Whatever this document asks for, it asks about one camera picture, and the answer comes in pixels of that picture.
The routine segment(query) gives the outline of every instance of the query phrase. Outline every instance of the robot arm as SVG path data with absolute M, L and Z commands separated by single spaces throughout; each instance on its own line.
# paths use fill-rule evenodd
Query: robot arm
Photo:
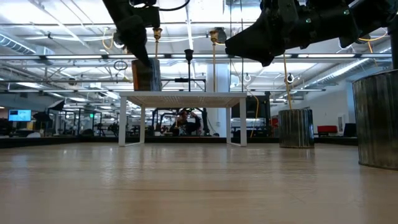
M 226 53 L 268 66 L 286 49 L 340 39 L 347 47 L 386 27 L 395 18 L 398 0 L 262 0 L 261 15 L 250 27 L 225 42 Z
M 159 8 L 152 6 L 156 0 L 103 0 L 109 15 L 118 29 L 115 37 L 134 54 L 144 65 L 151 63 L 145 48 L 146 27 L 159 28 Z M 144 7 L 134 7 L 145 3 Z

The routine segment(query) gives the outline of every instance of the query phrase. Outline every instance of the table leg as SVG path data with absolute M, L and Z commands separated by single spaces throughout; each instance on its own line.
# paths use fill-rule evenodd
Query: table leg
M 248 146 L 248 134 L 246 131 L 246 98 L 239 101 L 239 112 L 241 115 L 241 146 Z
M 145 142 L 145 106 L 141 106 L 141 125 L 139 130 L 139 142 Z
M 122 96 L 120 98 L 120 124 L 119 124 L 119 146 L 126 146 L 126 108 L 127 108 L 127 97 Z
M 231 108 L 226 110 L 226 143 L 231 144 Z

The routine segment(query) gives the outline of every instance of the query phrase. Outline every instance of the person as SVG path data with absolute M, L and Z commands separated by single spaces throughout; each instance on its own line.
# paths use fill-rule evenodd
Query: person
M 177 119 L 178 128 L 184 131 L 184 134 L 191 135 L 192 132 L 200 128 L 200 118 L 194 112 L 191 112 L 191 117 L 195 118 L 195 122 L 188 122 L 188 111 L 183 110 L 180 112 L 180 116 Z M 175 129 L 175 122 L 170 128 L 170 131 Z

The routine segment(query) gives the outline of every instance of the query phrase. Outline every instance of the white wall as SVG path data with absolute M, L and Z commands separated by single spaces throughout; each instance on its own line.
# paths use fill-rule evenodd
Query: white wall
M 352 88 L 350 83 L 345 81 L 338 86 L 327 87 L 325 92 L 309 93 L 305 100 L 295 101 L 293 109 L 309 107 L 313 113 L 314 132 L 317 133 L 317 126 L 338 125 L 338 117 L 345 116 L 345 123 L 355 123 L 353 111 L 353 96 L 348 91 Z M 288 105 L 271 108 L 271 115 L 277 115 L 280 110 L 288 110 Z

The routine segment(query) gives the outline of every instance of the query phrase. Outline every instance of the cylindrical trash can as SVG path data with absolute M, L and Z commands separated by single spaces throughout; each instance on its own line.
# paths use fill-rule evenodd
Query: cylindrical trash can
M 398 170 L 398 70 L 353 83 L 359 163 Z
M 279 111 L 279 146 L 314 147 L 312 110 Z

